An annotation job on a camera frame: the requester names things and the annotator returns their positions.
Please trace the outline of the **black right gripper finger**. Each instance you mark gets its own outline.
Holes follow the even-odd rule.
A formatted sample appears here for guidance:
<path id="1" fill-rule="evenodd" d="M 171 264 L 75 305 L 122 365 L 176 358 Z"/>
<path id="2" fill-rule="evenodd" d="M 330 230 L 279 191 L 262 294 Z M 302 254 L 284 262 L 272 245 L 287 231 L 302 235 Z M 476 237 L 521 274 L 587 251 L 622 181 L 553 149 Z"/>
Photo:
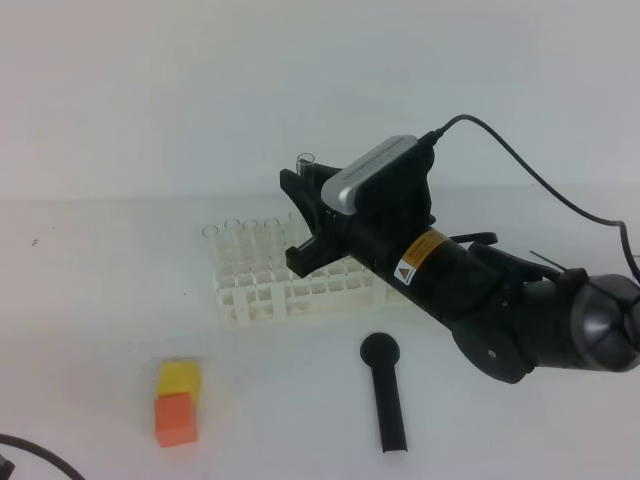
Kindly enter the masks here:
<path id="1" fill-rule="evenodd" d="M 313 187 L 294 171 L 283 169 L 279 173 L 280 187 L 294 203 L 304 218 L 312 235 L 330 232 L 337 240 L 342 240 L 344 225 L 339 215 L 328 207 L 321 198 L 323 185 L 340 172 L 339 168 L 315 163 L 315 182 Z"/>

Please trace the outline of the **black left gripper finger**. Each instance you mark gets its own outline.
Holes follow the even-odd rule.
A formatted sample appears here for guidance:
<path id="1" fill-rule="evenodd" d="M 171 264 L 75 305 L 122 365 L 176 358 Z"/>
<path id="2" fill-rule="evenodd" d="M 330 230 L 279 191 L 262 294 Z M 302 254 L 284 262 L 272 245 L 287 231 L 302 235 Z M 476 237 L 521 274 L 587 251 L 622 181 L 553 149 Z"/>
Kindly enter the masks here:
<path id="1" fill-rule="evenodd" d="M 285 251 L 287 267 L 299 277 L 306 277 L 348 254 L 330 232 L 320 232 L 299 247 Z"/>

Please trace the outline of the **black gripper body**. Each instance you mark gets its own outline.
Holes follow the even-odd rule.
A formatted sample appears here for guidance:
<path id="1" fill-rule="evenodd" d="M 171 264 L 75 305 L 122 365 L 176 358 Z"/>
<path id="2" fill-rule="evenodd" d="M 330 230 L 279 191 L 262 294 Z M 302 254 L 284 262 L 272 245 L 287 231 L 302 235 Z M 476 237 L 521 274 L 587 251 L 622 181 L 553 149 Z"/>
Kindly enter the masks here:
<path id="1" fill-rule="evenodd" d="M 433 227 L 427 175 L 435 154 L 411 149 L 339 215 L 348 254 L 438 321 L 449 324 L 480 303 L 480 264 Z"/>

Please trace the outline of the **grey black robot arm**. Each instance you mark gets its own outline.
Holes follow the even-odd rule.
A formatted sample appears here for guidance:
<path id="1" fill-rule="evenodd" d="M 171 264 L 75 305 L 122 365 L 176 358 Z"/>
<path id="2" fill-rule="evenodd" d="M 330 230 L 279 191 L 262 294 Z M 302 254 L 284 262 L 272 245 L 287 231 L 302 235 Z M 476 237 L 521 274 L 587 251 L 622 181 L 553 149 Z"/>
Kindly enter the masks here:
<path id="1" fill-rule="evenodd" d="M 434 227 L 431 148 L 403 154 L 356 190 L 343 214 L 322 199 L 338 170 L 283 170 L 280 185 L 311 236 L 286 252 L 307 276 L 352 257 L 444 325 L 465 357 L 509 384 L 537 367 L 626 372 L 639 363 L 639 288 L 618 275 L 556 271 L 496 246 L 492 232 Z"/>

